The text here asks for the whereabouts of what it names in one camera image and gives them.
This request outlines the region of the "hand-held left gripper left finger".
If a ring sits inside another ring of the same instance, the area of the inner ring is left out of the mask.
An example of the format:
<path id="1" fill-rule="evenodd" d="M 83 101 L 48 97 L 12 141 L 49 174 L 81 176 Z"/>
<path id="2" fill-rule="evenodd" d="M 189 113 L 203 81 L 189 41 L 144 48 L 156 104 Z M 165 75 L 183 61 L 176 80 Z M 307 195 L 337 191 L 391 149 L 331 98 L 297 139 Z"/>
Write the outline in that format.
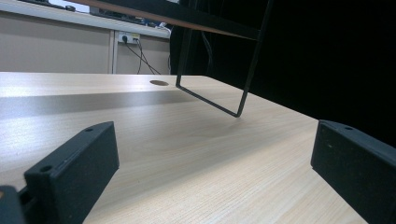
<path id="1" fill-rule="evenodd" d="M 81 224 L 120 167 L 112 121 L 82 130 L 24 173 L 29 224 Z"/>

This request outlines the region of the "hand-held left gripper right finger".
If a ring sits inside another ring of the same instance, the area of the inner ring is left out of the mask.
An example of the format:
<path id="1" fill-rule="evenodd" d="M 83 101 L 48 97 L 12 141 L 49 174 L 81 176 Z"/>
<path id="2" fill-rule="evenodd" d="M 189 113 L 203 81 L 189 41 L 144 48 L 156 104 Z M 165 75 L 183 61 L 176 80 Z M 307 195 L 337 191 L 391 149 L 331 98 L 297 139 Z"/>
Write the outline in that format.
<path id="1" fill-rule="evenodd" d="M 395 147 L 321 120 L 311 166 L 369 224 L 396 224 Z"/>

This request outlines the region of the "black two-tier shelf rack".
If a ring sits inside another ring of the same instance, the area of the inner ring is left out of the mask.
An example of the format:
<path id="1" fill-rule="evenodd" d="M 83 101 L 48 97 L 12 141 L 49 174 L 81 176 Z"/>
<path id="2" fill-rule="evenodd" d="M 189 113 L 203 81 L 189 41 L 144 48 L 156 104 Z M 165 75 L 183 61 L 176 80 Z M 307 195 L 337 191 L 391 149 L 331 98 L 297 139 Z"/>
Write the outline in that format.
<path id="1" fill-rule="evenodd" d="M 175 26 L 188 28 L 195 31 L 203 31 L 220 35 L 228 35 L 256 41 L 254 53 L 248 69 L 247 80 L 244 85 L 241 100 L 236 112 L 233 112 L 221 105 L 218 105 L 202 95 L 190 91 L 181 85 L 182 75 L 177 75 L 176 86 L 196 97 L 197 99 L 213 105 L 221 111 L 239 118 L 243 112 L 251 81 L 255 75 L 256 65 L 259 60 L 265 30 L 271 14 L 271 9 L 275 0 L 268 0 L 265 8 L 262 26 L 260 29 L 251 28 L 234 21 L 228 21 L 221 17 L 216 17 L 208 13 L 183 7 L 180 4 L 172 3 L 168 0 L 71 0 L 74 3 L 98 7 L 113 12 L 142 17 L 154 21 L 163 21 Z"/>

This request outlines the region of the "dark curtain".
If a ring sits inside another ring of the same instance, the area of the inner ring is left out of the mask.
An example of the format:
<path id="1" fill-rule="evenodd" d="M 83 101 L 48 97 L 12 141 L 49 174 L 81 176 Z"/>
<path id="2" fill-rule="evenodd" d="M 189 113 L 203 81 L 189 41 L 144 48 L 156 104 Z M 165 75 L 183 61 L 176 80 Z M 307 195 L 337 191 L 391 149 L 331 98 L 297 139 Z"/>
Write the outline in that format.
<path id="1" fill-rule="evenodd" d="M 267 0 L 198 0 L 198 9 L 259 29 Z M 187 74 L 243 88 L 254 41 L 205 34 Z M 250 92 L 396 147 L 396 0 L 275 0 Z"/>

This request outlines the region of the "white wall power outlet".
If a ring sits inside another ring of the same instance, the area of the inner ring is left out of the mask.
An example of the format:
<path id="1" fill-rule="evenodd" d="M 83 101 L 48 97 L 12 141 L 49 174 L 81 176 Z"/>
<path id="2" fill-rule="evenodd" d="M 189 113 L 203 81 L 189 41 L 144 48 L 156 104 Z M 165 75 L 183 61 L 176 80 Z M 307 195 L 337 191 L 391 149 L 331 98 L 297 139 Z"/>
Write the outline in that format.
<path id="1" fill-rule="evenodd" d="M 119 32 L 118 41 L 120 43 L 137 45 L 140 42 L 140 34 Z"/>

